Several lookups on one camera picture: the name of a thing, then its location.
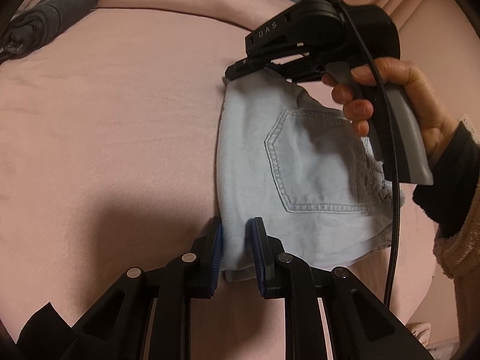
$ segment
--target human hand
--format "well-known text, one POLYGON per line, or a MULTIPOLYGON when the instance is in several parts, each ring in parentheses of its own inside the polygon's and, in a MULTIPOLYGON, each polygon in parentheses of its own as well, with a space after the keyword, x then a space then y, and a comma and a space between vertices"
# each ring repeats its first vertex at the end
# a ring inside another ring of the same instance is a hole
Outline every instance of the human hand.
MULTIPOLYGON (((416 64, 391 57, 377 58, 375 64, 384 83, 391 82, 405 88, 420 127, 430 167, 433 167, 452 140, 458 121, 448 115, 445 106, 437 99, 431 84, 416 64)), ((367 64, 352 69, 351 73, 360 85, 376 85, 367 64)), ((333 87, 332 98, 343 105, 343 114, 352 121, 355 134, 365 137, 369 131, 367 120, 374 113, 371 102, 366 99, 354 100, 351 88, 337 84, 328 73, 323 75, 322 81, 333 87)))

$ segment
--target jeans pocket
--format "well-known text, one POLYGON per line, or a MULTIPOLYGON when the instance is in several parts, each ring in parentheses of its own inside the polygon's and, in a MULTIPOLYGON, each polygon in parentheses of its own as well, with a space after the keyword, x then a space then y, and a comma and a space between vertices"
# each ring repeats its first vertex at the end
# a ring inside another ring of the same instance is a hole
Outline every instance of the jeans pocket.
POLYGON ((285 108, 265 148, 288 212, 354 214, 368 210, 365 148, 347 120, 285 108))

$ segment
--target pink bed sheet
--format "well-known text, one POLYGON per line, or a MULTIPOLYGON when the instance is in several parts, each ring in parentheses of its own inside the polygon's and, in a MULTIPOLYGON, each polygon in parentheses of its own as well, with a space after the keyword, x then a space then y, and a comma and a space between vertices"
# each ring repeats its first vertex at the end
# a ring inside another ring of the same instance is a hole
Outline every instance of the pink bed sheet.
MULTIPOLYGON (((120 8, 0 66, 0 319, 14 338, 47 302, 74 323, 128 268, 163 266, 203 232, 218 211, 222 75, 244 56, 242 27, 289 4, 100 0, 120 8)), ((321 83, 305 86, 333 105, 321 83)), ((434 226, 412 190, 393 296, 404 323, 435 267, 434 226)), ((384 250, 352 270, 381 297, 387 264, 384 250)), ((221 280, 192 313, 194 359, 284 353, 283 303, 261 299, 255 281, 221 280)))

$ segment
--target gray handle grip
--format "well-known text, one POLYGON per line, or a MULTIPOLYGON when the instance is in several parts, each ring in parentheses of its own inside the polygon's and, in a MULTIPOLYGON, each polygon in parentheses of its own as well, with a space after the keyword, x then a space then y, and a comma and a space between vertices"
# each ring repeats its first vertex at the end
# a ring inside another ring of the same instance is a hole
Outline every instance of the gray handle grip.
MULTIPOLYGON (((369 138, 373 147, 374 157, 383 161, 385 177, 391 180, 391 164, 382 155, 383 148, 388 147, 390 132, 386 120, 375 114, 375 105, 381 99, 377 98, 376 90, 362 88, 353 80, 350 66, 346 62, 333 62, 325 66, 328 73, 337 81, 348 85, 354 92, 354 98, 366 98, 373 104, 373 117, 369 120, 369 138)), ((394 127, 395 151, 397 152, 398 176, 400 182, 432 185, 433 175, 428 166, 425 146, 417 119, 410 106, 410 100, 402 86, 392 83, 385 84, 385 91, 392 110, 394 127)))

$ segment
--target fingernail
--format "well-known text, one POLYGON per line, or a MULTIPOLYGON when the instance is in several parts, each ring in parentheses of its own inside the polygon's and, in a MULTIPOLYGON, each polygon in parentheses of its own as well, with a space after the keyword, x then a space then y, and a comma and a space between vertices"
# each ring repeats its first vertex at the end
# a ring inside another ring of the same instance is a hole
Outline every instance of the fingernail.
POLYGON ((358 78, 364 78, 371 74, 370 67, 367 64, 362 66, 354 67, 351 71, 352 75, 357 76, 358 78))
POLYGON ((358 116, 365 115, 365 106, 362 104, 357 104, 353 108, 353 113, 358 116))

